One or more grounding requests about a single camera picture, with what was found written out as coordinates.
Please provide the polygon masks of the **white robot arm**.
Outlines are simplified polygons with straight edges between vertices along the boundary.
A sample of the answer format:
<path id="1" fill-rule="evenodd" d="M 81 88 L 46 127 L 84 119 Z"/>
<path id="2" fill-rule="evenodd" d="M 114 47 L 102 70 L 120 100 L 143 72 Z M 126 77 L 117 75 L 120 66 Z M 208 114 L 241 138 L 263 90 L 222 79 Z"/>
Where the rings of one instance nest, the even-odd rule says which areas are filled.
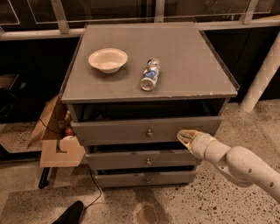
<path id="1" fill-rule="evenodd" d="M 210 134 L 193 129 L 180 130 L 177 138 L 191 154 L 212 164 L 233 184 L 240 187 L 255 184 L 280 203 L 280 173 L 253 151 L 227 146 Z"/>

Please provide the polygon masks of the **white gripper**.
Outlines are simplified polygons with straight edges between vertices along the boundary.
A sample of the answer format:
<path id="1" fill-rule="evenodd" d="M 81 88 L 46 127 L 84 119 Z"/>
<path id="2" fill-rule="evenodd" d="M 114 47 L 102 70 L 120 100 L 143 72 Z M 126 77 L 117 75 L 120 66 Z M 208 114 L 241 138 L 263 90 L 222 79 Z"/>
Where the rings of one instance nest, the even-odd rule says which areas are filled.
<path id="1" fill-rule="evenodd" d="M 194 129 L 180 130 L 177 139 L 198 159 L 205 159 L 207 147 L 215 141 L 211 135 Z"/>

